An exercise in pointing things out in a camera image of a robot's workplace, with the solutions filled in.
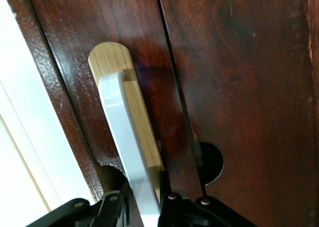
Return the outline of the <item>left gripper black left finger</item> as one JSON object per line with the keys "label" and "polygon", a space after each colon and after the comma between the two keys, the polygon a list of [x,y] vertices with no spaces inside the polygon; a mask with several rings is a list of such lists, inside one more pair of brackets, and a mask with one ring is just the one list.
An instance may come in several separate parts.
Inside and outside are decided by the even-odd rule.
{"label": "left gripper black left finger", "polygon": [[105,193],[91,205],[76,198],[29,224],[30,227],[140,227],[137,206],[128,184]]}

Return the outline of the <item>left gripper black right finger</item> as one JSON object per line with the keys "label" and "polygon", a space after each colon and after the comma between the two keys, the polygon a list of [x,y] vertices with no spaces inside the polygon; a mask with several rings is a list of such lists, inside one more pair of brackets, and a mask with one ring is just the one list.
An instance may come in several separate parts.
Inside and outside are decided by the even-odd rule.
{"label": "left gripper black right finger", "polygon": [[161,171],[159,227],[253,227],[254,224],[211,196],[194,203],[170,187],[169,174]]}

